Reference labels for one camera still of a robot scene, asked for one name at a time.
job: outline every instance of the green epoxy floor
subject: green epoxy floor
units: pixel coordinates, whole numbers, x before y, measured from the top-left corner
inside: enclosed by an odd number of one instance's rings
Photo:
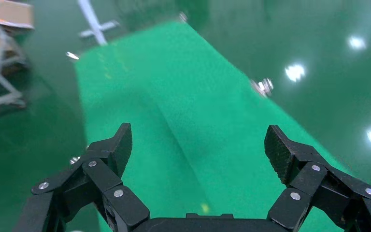
[[[0,116],[0,232],[15,224],[30,187],[66,168],[86,146],[73,64],[64,54],[94,45],[77,37],[87,23],[74,0],[29,2],[35,6],[36,29],[20,42],[32,70],[11,79],[29,107]],[[271,99],[371,183],[366,135],[371,128],[371,1],[105,0],[93,5],[101,22],[122,23],[107,34],[110,39],[184,12],[188,23],[246,75],[271,79]],[[351,36],[364,38],[366,49],[350,49]],[[285,76],[285,67],[294,63],[305,67],[306,76],[298,82]],[[80,213],[71,230],[98,231],[94,209]]]

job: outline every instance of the white metal frame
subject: white metal frame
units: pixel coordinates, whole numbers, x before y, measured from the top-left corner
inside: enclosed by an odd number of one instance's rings
[[[93,7],[90,4],[90,0],[78,0],[77,2],[90,26],[90,30],[80,32],[79,36],[81,38],[85,38],[94,35],[98,44],[100,44],[101,46],[107,45],[107,41],[104,38],[103,31],[115,28],[120,24],[115,20],[100,24],[95,11],[93,10]]]
[[[13,57],[4,59],[4,53],[6,46],[9,45],[16,55]],[[14,63],[26,63],[25,55],[22,53],[19,46],[16,44],[13,38],[8,36],[0,28],[0,85],[3,86],[9,93],[3,96],[0,96],[0,105],[1,104],[17,104],[24,106],[25,103],[21,100],[22,93],[19,92],[14,86],[9,83],[1,74],[2,67],[12,65]]]

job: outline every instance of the white metal leg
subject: white metal leg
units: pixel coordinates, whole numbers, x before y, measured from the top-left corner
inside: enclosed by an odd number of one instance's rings
[[[78,0],[80,9],[82,10],[83,15],[85,16],[87,22],[90,25],[91,30],[82,31],[79,35],[80,37],[88,37],[94,35],[96,41],[100,45],[107,45],[107,41],[104,38],[103,31],[112,29],[119,25],[116,21],[110,21],[104,24],[100,24],[99,20],[97,19],[96,13],[93,10],[92,5],[90,4],[90,0]]]

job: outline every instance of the green carpet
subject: green carpet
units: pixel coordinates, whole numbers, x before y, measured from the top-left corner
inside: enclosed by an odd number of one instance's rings
[[[285,188],[264,154],[270,124],[345,171],[187,24],[137,32],[86,52],[75,66],[88,143],[131,123],[133,151],[123,181],[152,218],[266,218]],[[301,231],[341,230],[314,208]]]

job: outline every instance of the cardboard box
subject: cardboard box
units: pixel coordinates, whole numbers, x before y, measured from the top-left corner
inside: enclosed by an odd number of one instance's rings
[[[33,7],[26,3],[0,0],[0,25],[9,32],[33,29]]]

